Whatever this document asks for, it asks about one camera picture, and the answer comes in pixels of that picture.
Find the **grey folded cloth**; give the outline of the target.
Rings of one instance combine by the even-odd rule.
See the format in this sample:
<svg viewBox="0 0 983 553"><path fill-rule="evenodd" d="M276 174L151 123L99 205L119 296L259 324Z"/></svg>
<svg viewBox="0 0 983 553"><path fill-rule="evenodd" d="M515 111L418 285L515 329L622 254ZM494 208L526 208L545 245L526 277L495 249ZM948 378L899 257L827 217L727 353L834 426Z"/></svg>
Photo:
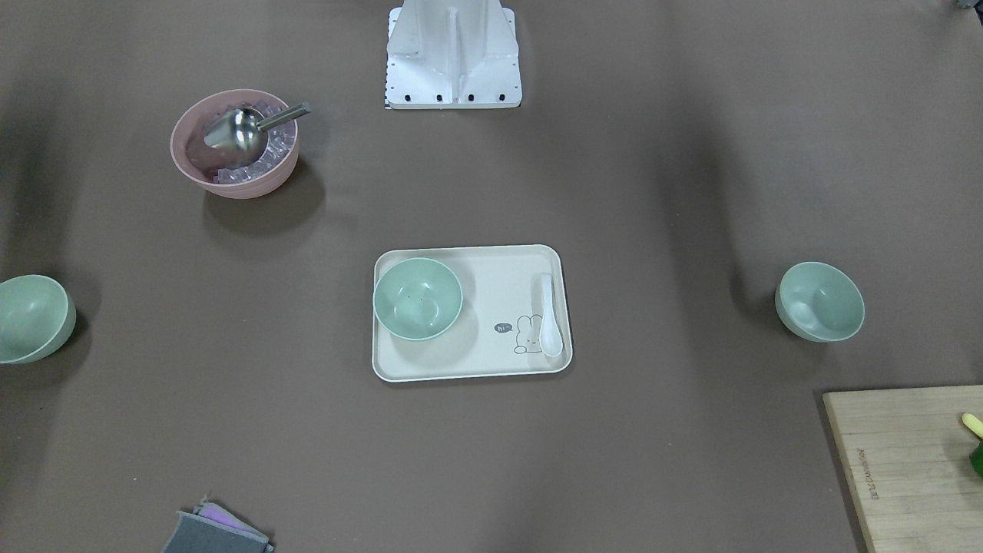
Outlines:
<svg viewBox="0 0 983 553"><path fill-rule="evenodd" d="M162 552L273 552L267 535L217 502L200 501L177 512L177 525Z"/></svg>

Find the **green lime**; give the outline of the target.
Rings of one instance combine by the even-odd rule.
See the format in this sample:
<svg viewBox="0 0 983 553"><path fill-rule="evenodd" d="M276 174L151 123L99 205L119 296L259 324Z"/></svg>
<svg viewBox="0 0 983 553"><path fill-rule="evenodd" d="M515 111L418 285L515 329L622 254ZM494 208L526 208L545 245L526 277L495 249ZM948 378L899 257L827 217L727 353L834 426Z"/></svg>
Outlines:
<svg viewBox="0 0 983 553"><path fill-rule="evenodd" d="M983 441L980 441L978 445L973 449L970 456L970 465L972 466L976 475L983 477Z"/></svg>

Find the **white ceramic spoon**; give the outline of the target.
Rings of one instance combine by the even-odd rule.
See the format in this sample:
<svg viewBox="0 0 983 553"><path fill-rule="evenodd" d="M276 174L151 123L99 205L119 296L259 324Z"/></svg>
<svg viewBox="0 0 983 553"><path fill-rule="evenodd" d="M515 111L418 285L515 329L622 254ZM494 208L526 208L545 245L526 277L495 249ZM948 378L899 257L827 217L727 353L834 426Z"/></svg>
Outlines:
<svg viewBox="0 0 983 553"><path fill-rule="evenodd" d="M551 274L542 273L540 275L540 284L541 303L543 303L540 326L541 351L547 357L555 358L559 357L562 353L563 339L554 311L554 283L552 283Z"/></svg>

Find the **wooden cutting board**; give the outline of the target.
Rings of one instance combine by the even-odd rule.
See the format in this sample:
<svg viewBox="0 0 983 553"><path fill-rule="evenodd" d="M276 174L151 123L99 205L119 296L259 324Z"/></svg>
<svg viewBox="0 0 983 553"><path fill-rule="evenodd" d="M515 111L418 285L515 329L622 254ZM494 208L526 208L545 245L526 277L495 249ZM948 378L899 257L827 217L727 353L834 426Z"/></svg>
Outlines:
<svg viewBox="0 0 983 553"><path fill-rule="evenodd" d="M982 483L963 425L982 388L924 386L822 396L869 552L979 552Z"/></svg>

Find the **metal ice scoop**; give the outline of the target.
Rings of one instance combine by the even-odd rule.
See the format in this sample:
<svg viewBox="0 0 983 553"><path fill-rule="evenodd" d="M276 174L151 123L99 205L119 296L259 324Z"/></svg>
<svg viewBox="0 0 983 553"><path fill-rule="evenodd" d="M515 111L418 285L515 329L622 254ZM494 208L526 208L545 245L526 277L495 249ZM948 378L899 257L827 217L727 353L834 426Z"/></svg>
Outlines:
<svg viewBox="0 0 983 553"><path fill-rule="evenodd" d="M260 155L266 150L268 132L310 112L312 108L308 102L270 116L263 116L250 106L237 106L220 116L204 133L204 144L225 154Z"/></svg>

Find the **yellow lemon piece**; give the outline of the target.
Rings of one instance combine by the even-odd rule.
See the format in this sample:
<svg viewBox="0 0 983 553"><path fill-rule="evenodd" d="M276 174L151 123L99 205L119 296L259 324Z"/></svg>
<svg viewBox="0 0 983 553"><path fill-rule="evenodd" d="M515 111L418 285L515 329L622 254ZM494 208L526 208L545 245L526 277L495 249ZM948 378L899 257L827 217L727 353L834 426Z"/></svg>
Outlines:
<svg viewBox="0 0 983 553"><path fill-rule="evenodd" d="M983 421L970 412L961 414L962 425L979 440L983 440Z"/></svg>

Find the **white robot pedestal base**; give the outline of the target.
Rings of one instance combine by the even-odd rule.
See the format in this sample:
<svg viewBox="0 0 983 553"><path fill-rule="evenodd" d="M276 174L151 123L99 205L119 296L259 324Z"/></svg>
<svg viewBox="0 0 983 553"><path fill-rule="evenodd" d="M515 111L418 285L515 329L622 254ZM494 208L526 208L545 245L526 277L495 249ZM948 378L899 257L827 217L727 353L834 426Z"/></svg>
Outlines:
<svg viewBox="0 0 983 553"><path fill-rule="evenodd" d="M389 12L386 53L387 109L522 104L516 17L498 1L404 1Z"/></svg>

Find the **cream rabbit tray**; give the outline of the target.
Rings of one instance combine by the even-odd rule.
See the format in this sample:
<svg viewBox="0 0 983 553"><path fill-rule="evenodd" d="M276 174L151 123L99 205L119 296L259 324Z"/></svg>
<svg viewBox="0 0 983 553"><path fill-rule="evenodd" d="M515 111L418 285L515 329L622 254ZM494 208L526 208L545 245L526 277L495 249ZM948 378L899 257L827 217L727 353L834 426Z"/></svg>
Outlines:
<svg viewBox="0 0 983 553"><path fill-rule="evenodd" d="M447 332L433 339L394 336L372 328L372 367L387 382L558 373L573 358L568 302L558 252L544 244L391 250L376 260L373 280L401 261L427 257L460 277L463 308ZM552 315L561 353L541 349L543 279L552 285Z"/></svg>

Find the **green bowl on tray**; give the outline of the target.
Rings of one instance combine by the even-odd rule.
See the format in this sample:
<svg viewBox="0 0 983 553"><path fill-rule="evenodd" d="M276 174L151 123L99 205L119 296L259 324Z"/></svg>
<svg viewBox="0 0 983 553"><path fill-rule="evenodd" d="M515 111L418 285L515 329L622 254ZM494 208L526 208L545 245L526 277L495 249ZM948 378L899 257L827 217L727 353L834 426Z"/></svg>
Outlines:
<svg viewBox="0 0 983 553"><path fill-rule="evenodd" d="M452 328L464 305L461 280L445 263L414 257L390 267L373 287L376 321L408 342L435 339Z"/></svg>

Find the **pink bowl with ice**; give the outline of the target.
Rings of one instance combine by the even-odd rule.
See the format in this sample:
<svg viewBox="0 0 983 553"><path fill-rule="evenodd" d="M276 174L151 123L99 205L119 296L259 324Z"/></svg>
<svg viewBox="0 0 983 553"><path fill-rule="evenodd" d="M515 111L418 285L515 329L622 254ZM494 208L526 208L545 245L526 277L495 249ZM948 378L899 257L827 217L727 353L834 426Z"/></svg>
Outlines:
<svg viewBox="0 0 983 553"><path fill-rule="evenodd" d="M236 106L250 106L266 116L287 108L285 101L265 91L215 92L190 106L176 123L170 137L172 160L183 175L211 193L240 200L259 198L284 185L298 164L298 122L271 130L266 151L249 167L220 169L219 155L204 150L204 136Z"/></svg>

